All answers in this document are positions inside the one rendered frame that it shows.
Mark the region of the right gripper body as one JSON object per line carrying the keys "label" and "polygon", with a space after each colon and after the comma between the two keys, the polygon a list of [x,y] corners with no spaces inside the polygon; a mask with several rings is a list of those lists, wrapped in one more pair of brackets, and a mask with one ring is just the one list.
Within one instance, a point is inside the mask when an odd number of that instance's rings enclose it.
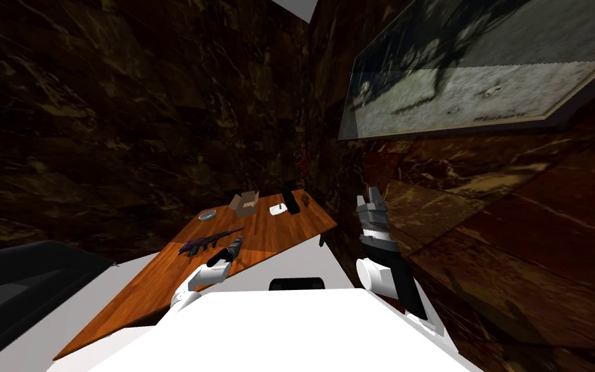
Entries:
{"label": "right gripper body", "polygon": [[366,203],[356,207],[359,220],[363,225],[380,225],[387,227],[387,208],[383,204]]}

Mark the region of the purple toy gun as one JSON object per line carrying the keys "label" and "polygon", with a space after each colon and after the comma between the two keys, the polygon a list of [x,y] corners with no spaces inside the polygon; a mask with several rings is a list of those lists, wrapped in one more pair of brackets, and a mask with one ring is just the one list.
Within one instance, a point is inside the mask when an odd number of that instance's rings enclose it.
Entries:
{"label": "purple toy gun", "polygon": [[239,229],[235,229],[235,230],[230,230],[230,231],[224,231],[224,232],[219,232],[204,238],[198,238],[195,240],[188,240],[186,243],[184,243],[178,250],[178,255],[182,255],[184,253],[187,253],[188,257],[192,257],[195,256],[199,249],[203,249],[204,251],[207,250],[208,245],[211,245],[213,248],[216,246],[217,242],[219,241],[219,239],[226,237],[226,236],[230,236],[233,233],[236,233],[238,231],[242,231],[243,228],[239,228]]}

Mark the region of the brown wooden table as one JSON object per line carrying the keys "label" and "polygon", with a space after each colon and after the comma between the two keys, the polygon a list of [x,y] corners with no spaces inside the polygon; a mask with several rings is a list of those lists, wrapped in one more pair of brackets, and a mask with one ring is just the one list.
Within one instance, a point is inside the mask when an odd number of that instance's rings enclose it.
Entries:
{"label": "brown wooden table", "polygon": [[59,360],[116,331],[165,310],[174,291],[200,265],[215,254],[210,248],[195,257],[178,255],[188,240],[239,229],[244,240],[230,274],[235,275],[274,255],[318,237],[336,222],[316,202],[297,214],[271,215],[282,202],[281,194],[259,199],[255,214],[240,218],[226,205],[217,207],[208,221],[191,220],[80,332],[54,357]]}

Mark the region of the open cardboard box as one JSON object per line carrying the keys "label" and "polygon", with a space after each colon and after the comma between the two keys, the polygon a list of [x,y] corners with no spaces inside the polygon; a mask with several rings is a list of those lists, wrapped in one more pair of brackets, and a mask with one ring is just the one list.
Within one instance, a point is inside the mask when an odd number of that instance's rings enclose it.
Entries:
{"label": "open cardboard box", "polygon": [[235,194],[229,204],[229,209],[232,210],[238,218],[251,216],[257,212],[257,205],[259,201],[259,191],[242,192]]}

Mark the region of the black oblong box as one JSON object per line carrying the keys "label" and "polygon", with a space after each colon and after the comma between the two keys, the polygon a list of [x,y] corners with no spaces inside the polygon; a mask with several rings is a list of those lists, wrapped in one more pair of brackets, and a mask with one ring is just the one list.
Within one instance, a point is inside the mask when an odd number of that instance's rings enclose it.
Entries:
{"label": "black oblong box", "polygon": [[281,191],[281,195],[283,199],[283,205],[285,205],[289,214],[295,215],[300,213],[300,207],[295,196],[293,195],[293,192],[290,189],[283,189]]}

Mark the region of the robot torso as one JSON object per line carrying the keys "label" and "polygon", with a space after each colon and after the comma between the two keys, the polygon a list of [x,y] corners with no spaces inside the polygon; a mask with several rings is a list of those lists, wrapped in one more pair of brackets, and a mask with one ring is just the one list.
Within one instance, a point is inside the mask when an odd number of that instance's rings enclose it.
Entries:
{"label": "robot torso", "polygon": [[393,309],[390,280],[364,289],[192,293],[154,326],[61,357],[47,372],[482,372]]}

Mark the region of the black sofa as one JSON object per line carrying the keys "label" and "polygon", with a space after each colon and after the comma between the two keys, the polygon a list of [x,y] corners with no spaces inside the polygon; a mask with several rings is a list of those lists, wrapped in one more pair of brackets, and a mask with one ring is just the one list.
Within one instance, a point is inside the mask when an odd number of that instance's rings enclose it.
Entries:
{"label": "black sofa", "polygon": [[0,249],[0,351],[114,264],[57,241]]}

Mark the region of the grey framed wall picture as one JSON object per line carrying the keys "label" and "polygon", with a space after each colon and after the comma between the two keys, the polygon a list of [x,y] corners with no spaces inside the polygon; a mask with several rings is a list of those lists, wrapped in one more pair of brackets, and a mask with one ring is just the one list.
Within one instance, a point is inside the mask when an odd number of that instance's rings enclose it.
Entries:
{"label": "grey framed wall picture", "polygon": [[410,0],[356,56],[338,138],[534,123],[595,80],[595,0]]}

